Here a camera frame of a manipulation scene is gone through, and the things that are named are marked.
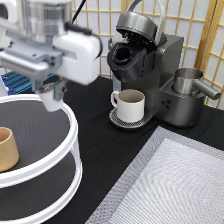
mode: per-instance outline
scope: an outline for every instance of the white rack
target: white rack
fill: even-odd
[[[1,97],[0,104],[19,100],[41,101],[37,95],[29,94]],[[78,124],[74,113],[66,104],[63,105],[62,110],[66,113],[70,121],[70,130],[64,141],[45,158],[21,169],[0,174],[0,188],[17,185],[43,174],[58,164],[69,152],[71,152],[74,157],[76,167],[71,185],[57,201],[44,210],[19,220],[0,221],[0,224],[42,223],[61,211],[76,193],[82,178],[82,163],[80,160],[78,144]]]

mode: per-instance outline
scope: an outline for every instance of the coffee mug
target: coffee mug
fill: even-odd
[[[0,172],[13,167],[19,160],[19,153],[12,131],[0,128]]]
[[[117,117],[124,122],[134,123],[144,117],[145,95],[140,91],[114,91],[111,94],[111,103],[117,108]]]

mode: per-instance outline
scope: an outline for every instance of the metal pitcher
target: metal pitcher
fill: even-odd
[[[195,68],[179,68],[174,75],[173,89],[183,95],[204,93],[212,100],[220,97],[220,92],[205,84],[201,79],[203,72]]]

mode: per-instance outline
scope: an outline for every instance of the white mug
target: white mug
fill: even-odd
[[[111,103],[117,108],[117,117],[124,122],[134,123],[144,117],[145,95],[140,91],[114,91],[111,94]]]

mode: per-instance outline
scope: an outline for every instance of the circular shelf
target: circular shelf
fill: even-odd
[[[62,210],[76,193],[82,177],[82,165],[76,166],[74,159],[72,151],[40,176],[0,189],[0,223],[43,223]]]
[[[12,129],[20,159],[11,170],[0,173],[0,188],[30,180],[78,149],[78,124],[72,110],[48,113],[39,96],[16,95],[0,98],[1,126]]]

